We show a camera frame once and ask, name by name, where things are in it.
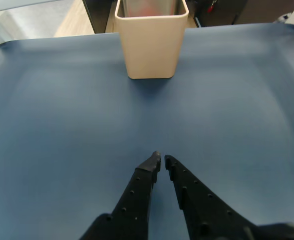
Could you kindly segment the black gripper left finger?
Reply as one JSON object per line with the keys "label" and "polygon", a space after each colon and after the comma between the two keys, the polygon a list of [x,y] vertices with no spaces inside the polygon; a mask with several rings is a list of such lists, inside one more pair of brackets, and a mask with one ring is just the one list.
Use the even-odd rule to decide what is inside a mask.
{"label": "black gripper left finger", "polygon": [[146,240],[153,185],[160,171],[158,151],[142,162],[111,213],[98,216],[82,240]]}

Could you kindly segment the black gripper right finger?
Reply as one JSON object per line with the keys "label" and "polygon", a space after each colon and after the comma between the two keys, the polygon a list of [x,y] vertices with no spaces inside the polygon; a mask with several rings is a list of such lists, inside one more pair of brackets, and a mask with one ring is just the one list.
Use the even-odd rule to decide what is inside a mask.
{"label": "black gripper right finger", "polygon": [[166,155],[165,167],[191,240],[262,239],[257,226],[234,211],[176,158]]}

